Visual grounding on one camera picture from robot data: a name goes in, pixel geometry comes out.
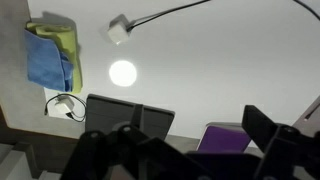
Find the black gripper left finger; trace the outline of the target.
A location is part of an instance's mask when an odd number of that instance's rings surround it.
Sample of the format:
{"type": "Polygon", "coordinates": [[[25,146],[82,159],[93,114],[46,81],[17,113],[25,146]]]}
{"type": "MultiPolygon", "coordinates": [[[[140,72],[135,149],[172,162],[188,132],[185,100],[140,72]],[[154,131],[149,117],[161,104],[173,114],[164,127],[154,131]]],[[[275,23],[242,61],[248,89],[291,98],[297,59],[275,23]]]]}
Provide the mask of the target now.
{"type": "Polygon", "coordinates": [[[190,157],[142,130],[143,106],[134,107],[131,122],[104,134],[88,131],[80,139],[61,180],[103,180],[120,165],[135,180],[214,180],[190,157]]]}

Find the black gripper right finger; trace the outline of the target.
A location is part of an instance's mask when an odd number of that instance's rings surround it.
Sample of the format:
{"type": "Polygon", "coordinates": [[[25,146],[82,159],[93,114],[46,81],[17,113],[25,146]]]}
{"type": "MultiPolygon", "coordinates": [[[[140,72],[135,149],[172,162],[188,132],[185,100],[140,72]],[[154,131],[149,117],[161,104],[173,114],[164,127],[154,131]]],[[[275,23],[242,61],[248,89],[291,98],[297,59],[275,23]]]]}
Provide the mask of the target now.
{"type": "Polygon", "coordinates": [[[295,167],[320,179],[320,137],[302,134],[297,128],[272,121],[254,105],[246,105],[242,128],[263,152],[255,170],[256,180],[299,180],[295,167]]]}

